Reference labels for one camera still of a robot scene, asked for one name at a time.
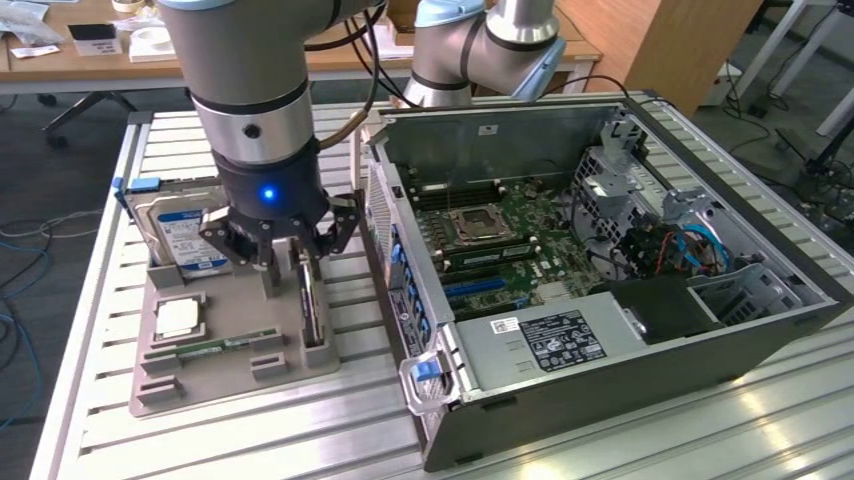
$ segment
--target hard drive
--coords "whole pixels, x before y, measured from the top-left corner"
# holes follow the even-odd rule
[[[185,279],[230,272],[230,262],[198,236],[204,210],[226,203],[218,179],[142,180],[130,184],[124,201],[153,266],[174,265]]]

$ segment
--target green circuit board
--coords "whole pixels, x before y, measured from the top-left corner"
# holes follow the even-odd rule
[[[457,320],[584,296],[601,283],[585,248],[568,231],[561,190],[541,186],[535,190],[523,181],[504,188],[499,202],[416,211],[427,245],[443,252],[435,265],[445,293],[448,287],[496,279],[504,283],[501,288],[448,298]],[[465,215],[480,228],[468,228]]]

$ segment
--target hard drive label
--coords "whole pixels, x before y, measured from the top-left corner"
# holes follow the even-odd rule
[[[607,356],[577,310],[521,322],[519,326],[539,368],[545,372]]]
[[[157,221],[174,264],[182,270],[201,273],[225,265],[222,254],[198,236],[201,210],[164,213]]]

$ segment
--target blue cable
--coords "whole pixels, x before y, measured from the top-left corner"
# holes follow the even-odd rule
[[[40,248],[16,247],[14,245],[9,245],[8,243],[4,243],[4,242],[0,242],[0,247],[8,248],[9,250],[14,250],[16,252],[37,253],[44,258],[44,262],[41,264],[41,271],[38,272],[38,275],[36,275],[36,277],[21,288],[14,290],[12,293],[6,293],[5,295],[2,295],[2,298],[8,300],[13,296],[20,295],[24,292],[24,290],[32,287],[36,284],[36,282],[41,280],[41,278],[44,278],[44,275],[48,273],[48,269],[50,268],[50,256],[48,255],[48,252]]]
[[[26,333],[26,329],[24,326],[14,321],[12,317],[8,315],[0,314],[0,320],[9,323],[12,327],[17,330],[18,335],[24,339],[24,345],[26,345],[26,352],[29,353],[29,358],[32,359],[32,365],[36,369],[36,391],[32,393],[32,397],[18,410],[18,412],[12,415],[5,422],[0,425],[0,432],[8,427],[16,419],[26,415],[26,412],[36,406],[38,399],[41,398],[41,390],[44,388],[42,380],[41,380],[41,365],[38,364],[38,356],[36,355],[36,349],[32,347],[32,341],[29,340],[29,334]]]

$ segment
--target barcode sticker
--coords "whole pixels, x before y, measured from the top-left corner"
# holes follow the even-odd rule
[[[519,330],[519,319],[516,317],[492,320],[489,324],[492,325],[492,332],[495,332],[495,335]]]

